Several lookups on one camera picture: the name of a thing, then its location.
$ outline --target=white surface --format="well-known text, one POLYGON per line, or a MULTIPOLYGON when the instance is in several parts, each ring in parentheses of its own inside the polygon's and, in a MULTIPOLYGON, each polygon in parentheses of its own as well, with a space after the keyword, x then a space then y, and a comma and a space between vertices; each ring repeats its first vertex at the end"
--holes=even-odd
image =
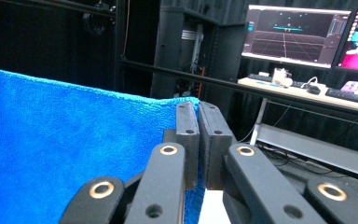
POLYGON ((199 224, 209 223, 230 224, 221 190, 205 190, 199 224))

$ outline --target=white metal desk frame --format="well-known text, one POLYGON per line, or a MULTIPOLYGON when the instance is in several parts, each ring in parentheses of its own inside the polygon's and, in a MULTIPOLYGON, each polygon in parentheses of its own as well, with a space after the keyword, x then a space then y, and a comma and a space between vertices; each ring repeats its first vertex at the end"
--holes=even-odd
MULTIPOLYGON (((243 85, 251 85, 253 87, 255 86, 254 81, 249 81, 245 79, 249 78, 240 79, 239 83, 243 85)), ((259 86, 260 88, 267 88, 270 90, 270 87, 268 87, 268 85, 259 84, 259 86)), ((276 88, 276 90, 284 91, 284 89, 282 88, 276 88)), ((252 133, 250 145, 254 146, 256 140, 260 140, 262 142, 266 142, 274 146, 293 151, 300 155, 307 156, 317 161, 322 161, 358 174, 358 151, 354 151, 345 147, 339 147, 317 139, 309 138, 298 133, 288 132, 286 130, 278 129, 267 124, 263 124, 262 118, 264 116, 268 101, 268 98, 263 98, 255 122, 255 127, 252 133)))

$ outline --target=desk leg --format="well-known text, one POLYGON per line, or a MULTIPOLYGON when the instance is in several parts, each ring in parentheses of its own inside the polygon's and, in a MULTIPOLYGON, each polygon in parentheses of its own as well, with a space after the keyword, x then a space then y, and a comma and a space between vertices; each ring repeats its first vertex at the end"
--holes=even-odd
POLYGON ((258 111, 257 119, 255 121, 254 131, 252 133, 251 142, 249 145, 254 146, 257 139, 258 132, 260 130, 261 120, 263 119, 264 111, 266 110, 267 98, 263 98, 261 102, 260 110, 258 111))

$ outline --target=keyboard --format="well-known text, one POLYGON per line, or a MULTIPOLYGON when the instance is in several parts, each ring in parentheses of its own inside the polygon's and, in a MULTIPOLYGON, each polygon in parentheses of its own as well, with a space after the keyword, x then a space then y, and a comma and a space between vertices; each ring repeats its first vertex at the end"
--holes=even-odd
MULTIPOLYGON (((255 75, 255 74, 249 75, 248 78, 259 80, 259 81, 272 82, 272 77, 265 77, 265 76, 255 75)), ((291 87, 301 88, 301 86, 303 84, 304 84, 304 82, 293 81, 293 84, 291 85, 291 87)))
POLYGON ((326 96, 358 103, 358 94, 353 94, 345 91, 339 91, 329 88, 327 89, 326 96))

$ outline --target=computer mouse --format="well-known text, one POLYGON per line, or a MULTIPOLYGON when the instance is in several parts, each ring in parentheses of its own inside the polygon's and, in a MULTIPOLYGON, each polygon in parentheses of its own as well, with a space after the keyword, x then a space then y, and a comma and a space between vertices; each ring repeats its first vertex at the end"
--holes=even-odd
POLYGON ((319 93, 321 93, 321 89, 319 89, 319 87, 317 86, 309 85, 307 87, 307 92, 318 95, 319 93))

